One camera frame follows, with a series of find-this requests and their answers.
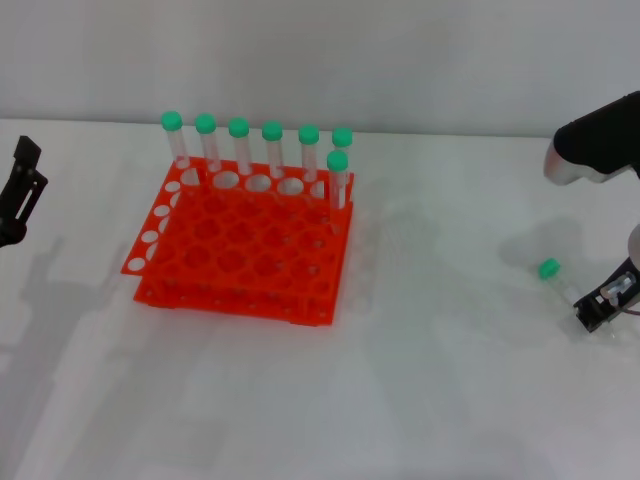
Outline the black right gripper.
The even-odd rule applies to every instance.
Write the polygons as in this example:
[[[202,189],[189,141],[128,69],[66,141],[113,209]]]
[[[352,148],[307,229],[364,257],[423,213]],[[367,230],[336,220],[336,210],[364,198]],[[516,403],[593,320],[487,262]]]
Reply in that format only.
[[[639,270],[630,258],[597,288],[597,294],[609,305],[599,301],[596,295],[586,295],[573,305],[577,318],[582,320],[589,333],[611,322],[619,314],[619,310],[631,308],[637,302]]]

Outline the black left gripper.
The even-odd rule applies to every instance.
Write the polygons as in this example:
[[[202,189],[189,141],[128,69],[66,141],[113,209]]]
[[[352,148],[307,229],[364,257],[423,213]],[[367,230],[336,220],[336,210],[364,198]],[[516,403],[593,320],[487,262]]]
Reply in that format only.
[[[1,192],[1,247],[16,245],[26,235],[26,224],[48,180],[37,171],[41,148],[20,136],[14,164]]]

